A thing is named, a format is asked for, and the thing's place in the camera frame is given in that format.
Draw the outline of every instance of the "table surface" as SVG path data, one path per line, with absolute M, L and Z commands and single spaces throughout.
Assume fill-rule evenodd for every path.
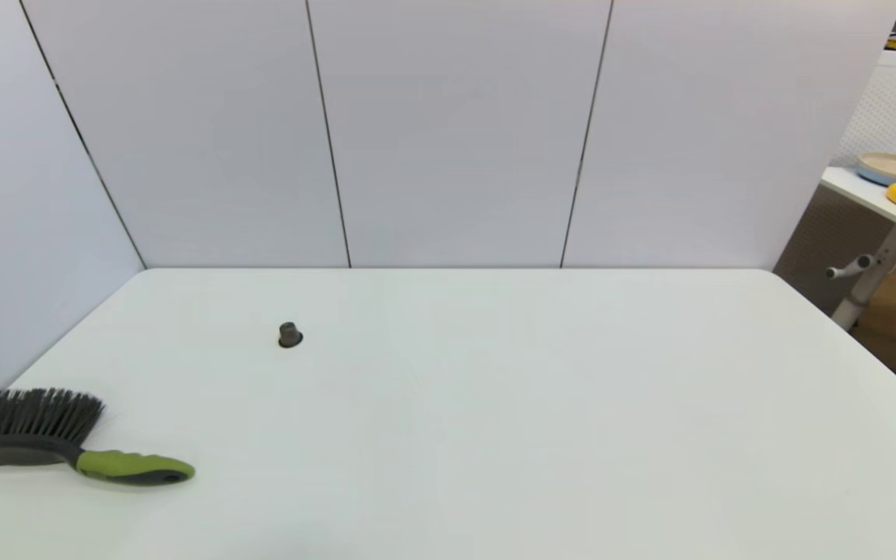
M 0 558 L 896 558 L 896 378 L 761 271 L 152 270 L 16 386 L 197 474 L 0 467 Z
M 864 180 L 855 170 L 828 167 L 821 184 L 896 223 L 896 204 L 888 201 L 887 188 Z

